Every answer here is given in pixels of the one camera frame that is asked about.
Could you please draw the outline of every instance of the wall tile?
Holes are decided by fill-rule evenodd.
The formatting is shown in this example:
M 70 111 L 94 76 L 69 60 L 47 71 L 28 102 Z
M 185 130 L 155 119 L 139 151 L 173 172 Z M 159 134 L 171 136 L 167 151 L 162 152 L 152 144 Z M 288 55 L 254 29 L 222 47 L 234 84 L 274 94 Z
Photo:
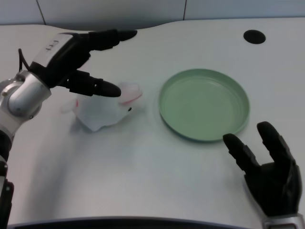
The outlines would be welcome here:
M 0 25 L 43 24 L 36 0 L 0 0 Z
M 47 25 L 71 30 L 140 29 L 183 19 L 185 0 L 39 0 Z
M 187 0 L 185 20 L 304 17 L 303 0 Z

